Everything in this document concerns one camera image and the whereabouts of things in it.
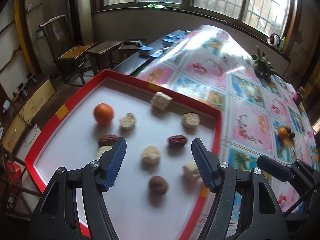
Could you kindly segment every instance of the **metal bolt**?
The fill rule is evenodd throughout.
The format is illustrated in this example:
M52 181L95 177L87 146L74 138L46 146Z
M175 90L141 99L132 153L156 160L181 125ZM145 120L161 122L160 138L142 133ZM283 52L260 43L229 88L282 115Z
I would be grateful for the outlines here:
M98 161L92 161L90 162L90 166L91 167L97 167L99 165L99 162Z
M226 163L226 162L220 162L220 166L221 166L222 168L226 168L226 167L229 166L229 164Z
M254 169L253 169L253 172L254 172L255 174L261 174L261 170L258 169L258 168L254 168Z
M57 173L64 173L64 168L58 168Z

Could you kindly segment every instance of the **drawer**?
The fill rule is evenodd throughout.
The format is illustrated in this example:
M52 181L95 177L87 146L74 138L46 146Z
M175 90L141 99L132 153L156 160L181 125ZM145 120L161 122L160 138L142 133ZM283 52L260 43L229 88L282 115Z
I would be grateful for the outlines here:
M39 111L55 92L50 80L47 80L31 97L36 111Z
M35 117L37 110L33 105L33 101L29 99L25 105L22 107L21 111L19 112L20 116L25 120L27 123L31 122L31 119Z
M13 147L17 143L25 127L26 125L24 120L21 118L20 115L17 114L17 116L12 120L9 128L7 129L1 141L3 147L6 150L8 150L9 152L12 152Z

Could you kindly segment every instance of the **orange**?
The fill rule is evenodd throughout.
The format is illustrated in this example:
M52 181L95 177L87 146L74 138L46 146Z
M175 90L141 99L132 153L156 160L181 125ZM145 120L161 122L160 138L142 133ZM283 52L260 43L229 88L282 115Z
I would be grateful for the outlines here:
M278 137L279 137L280 140L287 139L289 137L287 129L284 128L284 127L280 127L278 129Z
M99 104L95 107L93 115L99 125L107 126L113 119L113 109L107 104Z

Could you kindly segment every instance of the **yellow tape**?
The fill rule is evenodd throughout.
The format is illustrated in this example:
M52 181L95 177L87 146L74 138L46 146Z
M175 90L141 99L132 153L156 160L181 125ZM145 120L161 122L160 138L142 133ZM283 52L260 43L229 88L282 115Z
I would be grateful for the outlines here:
M201 191L200 191L200 197L207 197L209 196L210 190L205 187L204 185L201 186Z
M69 113L68 108L66 105L62 105L56 112L56 116L59 118L59 120L61 120L67 113Z
M160 92L160 90L161 90L161 87L160 87L160 86L158 86L158 85L156 85L156 84L153 84L153 83L149 83L149 84L148 84L148 88L150 88L150 89L152 89L152 90L154 90L154 91L156 91L156 92Z

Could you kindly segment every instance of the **green object on window sill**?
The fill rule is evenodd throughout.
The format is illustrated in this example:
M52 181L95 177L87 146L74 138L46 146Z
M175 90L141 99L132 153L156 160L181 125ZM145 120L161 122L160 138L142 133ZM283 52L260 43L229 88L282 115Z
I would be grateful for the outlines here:
M153 10L161 10L162 8L164 8L165 6L164 5L157 5L157 4L149 4L149 5L146 5L144 6L143 8L144 9L153 9Z

